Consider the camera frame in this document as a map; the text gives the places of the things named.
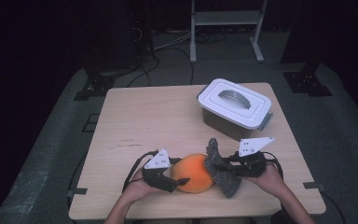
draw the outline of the person's arm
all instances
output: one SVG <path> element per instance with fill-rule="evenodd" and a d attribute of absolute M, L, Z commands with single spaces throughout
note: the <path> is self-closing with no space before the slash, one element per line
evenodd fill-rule
<path fill-rule="evenodd" d="M 267 163 L 266 171 L 260 177 L 244 177 L 244 179 L 254 182 L 262 190 L 278 198 L 288 215 L 296 223 L 315 223 L 296 195 L 283 182 L 273 163 Z"/>
<path fill-rule="evenodd" d="M 160 191 L 147 185 L 142 179 L 142 169 L 133 176 L 132 182 L 127 186 L 121 196 L 117 199 L 104 224 L 123 224 L 126 220 L 127 212 L 137 201 L 147 197 L 153 192 Z"/>

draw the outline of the person's hand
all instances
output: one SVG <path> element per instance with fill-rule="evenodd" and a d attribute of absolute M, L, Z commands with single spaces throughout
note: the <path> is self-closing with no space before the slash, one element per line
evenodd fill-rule
<path fill-rule="evenodd" d="M 124 190 L 122 197 L 125 197 L 127 200 L 134 203 L 147 197 L 149 194 L 158 191 L 160 191 L 160 189 L 150 187 L 144 182 L 142 168 L 140 168 L 136 171 L 135 175 L 133 175 L 130 184 Z"/>
<path fill-rule="evenodd" d="M 267 162 L 266 171 L 261 176 L 244 177 L 244 179 L 257 184 L 257 186 L 262 190 L 278 198 L 284 191 L 288 190 L 278 172 L 278 169 L 272 162 Z"/>

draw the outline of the orange ball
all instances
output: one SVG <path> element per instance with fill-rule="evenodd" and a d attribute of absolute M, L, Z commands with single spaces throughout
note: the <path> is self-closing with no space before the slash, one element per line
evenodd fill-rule
<path fill-rule="evenodd" d="M 190 178 L 183 186 L 178 186 L 179 190 L 187 193 L 201 193 L 207 190 L 213 180 L 204 165 L 206 155 L 193 154 L 182 158 L 171 167 L 171 178 L 178 180 Z"/>

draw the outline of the gray floor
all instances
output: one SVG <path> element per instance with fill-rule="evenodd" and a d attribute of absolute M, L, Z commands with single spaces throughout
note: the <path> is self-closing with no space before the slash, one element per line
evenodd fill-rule
<path fill-rule="evenodd" d="M 262 33 L 260 48 L 266 58 L 258 63 L 249 43 L 250 34 L 226 35 L 226 39 L 198 45 L 193 84 L 208 84 L 222 77 L 233 82 L 267 82 L 275 91 L 315 181 L 326 188 L 348 223 L 358 223 L 358 107 L 342 87 L 338 76 L 324 65 L 316 75 L 333 93 L 309 97 L 292 93 L 282 72 L 297 71 L 302 64 L 279 64 L 289 33 Z M 155 34 L 155 45 L 177 36 Z M 175 48 L 189 52 L 188 44 Z M 157 52 L 158 67 L 149 73 L 152 86 L 189 85 L 191 67 L 177 49 Z M 145 63 L 145 69 L 156 62 Z M 117 79 L 115 88 L 126 87 L 142 70 Z M 86 82 L 84 70 L 74 74 L 50 114 L 17 181 L 0 209 L 0 223 L 71 223 L 67 192 L 73 173 L 88 151 L 92 133 L 82 132 L 91 113 L 99 113 L 103 97 L 74 101 Z M 147 86 L 145 77 L 131 85 Z M 73 189 L 81 171 L 77 170 Z M 318 223 L 342 223 L 327 200 L 327 211 L 315 216 Z M 256 217 L 259 224 L 269 217 Z M 78 223 L 101 223 L 78 221 Z"/>

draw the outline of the table top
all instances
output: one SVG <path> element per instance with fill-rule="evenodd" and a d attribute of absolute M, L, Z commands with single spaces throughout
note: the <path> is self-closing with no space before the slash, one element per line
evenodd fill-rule
<path fill-rule="evenodd" d="M 321 214 L 325 204 L 317 189 L 305 189 L 313 182 L 310 170 L 296 143 L 278 100 L 268 83 L 242 86 L 266 95 L 272 102 L 273 118 L 262 131 L 250 131 L 248 137 L 274 137 L 262 151 L 274 154 L 289 188 L 310 214 Z M 206 154 L 211 138 L 216 138 L 222 157 L 233 155 L 239 142 L 208 126 L 202 119 L 197 95 L 205 85 L 112 89 L 105 98 L 89 153 L 77 187 L 87 189 L 76 194 L 71 219 L 105 219 L 120 196 L 124 180 L 138 158 L 148 151 L 166 148 L 169 156 Z M 128 219 L 180 217 L 257 217 L 272 215 L 280 202 L 255 184 L 243 180 L 237 193 L 226 198 L 213 185 L 190 194 L 180 190 L 161 192 L 135 203 Z"/>

